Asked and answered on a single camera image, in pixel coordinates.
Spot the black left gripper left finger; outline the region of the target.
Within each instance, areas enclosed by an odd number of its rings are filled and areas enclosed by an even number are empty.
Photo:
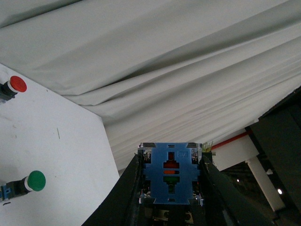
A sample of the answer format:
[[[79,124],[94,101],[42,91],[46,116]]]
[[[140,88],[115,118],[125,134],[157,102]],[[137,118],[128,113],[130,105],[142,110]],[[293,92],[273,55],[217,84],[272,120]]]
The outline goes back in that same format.
[[[143,156],[135,154],[108,196],[84,226],[137,226],[142,188]]]

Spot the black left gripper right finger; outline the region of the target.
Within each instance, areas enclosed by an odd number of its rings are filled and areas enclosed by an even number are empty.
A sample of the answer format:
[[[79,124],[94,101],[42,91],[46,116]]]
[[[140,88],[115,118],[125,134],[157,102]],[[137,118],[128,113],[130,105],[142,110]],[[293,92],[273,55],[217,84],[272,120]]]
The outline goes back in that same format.
[[[204,174],[212,183],[222,200],[226,210],[233,217],[236,226],[272,226],[271,220],[267,219],[251,205],[245,197],[233,186],[233,184],[213,165],[208,157],[202,157],[200,166]]]

